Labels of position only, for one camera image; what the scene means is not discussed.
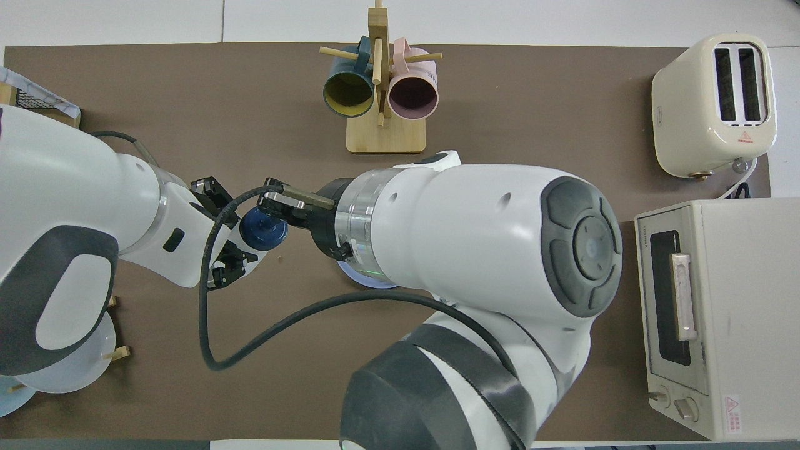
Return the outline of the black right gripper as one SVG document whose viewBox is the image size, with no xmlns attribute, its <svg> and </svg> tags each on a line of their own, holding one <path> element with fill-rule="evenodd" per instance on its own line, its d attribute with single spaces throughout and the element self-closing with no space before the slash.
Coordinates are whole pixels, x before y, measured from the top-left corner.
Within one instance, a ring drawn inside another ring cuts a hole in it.
<svg viewBox="0 0 800 450">
<path fill-rule="evenodd" d="M 333 260 L 345 260 L 353 256 L 353 252 L 349 243 L 338 242 L 335 220 L 338 203 L 353 180 L 353 177 L 340 177 L 316 193 L 334 201 L 334 207 L 326 210 L 318 207 L 312 209 L 313 206 L 308 202 L 289 197 L 296 194 L 291 185 L 267 177 L 263 183 L 263 194 L 258 198 L 258 209 L 291 227 L 309 230 L 312 241 L 323 254 Z"/>
</svg>

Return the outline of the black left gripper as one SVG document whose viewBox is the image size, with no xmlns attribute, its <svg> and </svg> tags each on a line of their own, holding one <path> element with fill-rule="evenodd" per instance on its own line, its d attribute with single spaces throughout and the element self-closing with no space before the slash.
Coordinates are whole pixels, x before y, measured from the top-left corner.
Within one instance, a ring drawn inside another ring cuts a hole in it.
<svg viewBox="0 0 800 450">
<path fill-rule="evenodd" d="M 243 251 L 233 238 L 236 214 L 223 213 L 229 204 L 229 193 L 215 177 L 203 177 L 191 182 L 189 190 L 202 206 L 202 261 L 210 264 L 208 289 L 210 291 L 228 287 L 245 276 L 249 254 Z M 222 218 L 217 234 L 209 247 L 209 235 L 218 219 Z"/>
</svg>

